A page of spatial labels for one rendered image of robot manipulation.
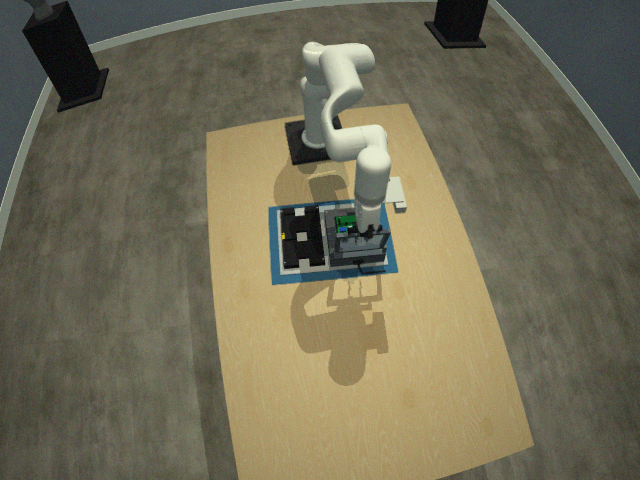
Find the green circuit board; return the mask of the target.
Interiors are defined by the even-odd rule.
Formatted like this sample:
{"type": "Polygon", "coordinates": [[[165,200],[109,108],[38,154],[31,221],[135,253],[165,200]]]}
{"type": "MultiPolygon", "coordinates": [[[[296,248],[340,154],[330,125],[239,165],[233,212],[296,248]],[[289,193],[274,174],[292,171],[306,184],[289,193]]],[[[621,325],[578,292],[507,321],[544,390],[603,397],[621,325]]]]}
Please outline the green circuit board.
{"type": "Polygon", "coordinates": [[[338,233],[348,232],[347,228],[358,227],[356,215],[336,217],[338,233]]]}

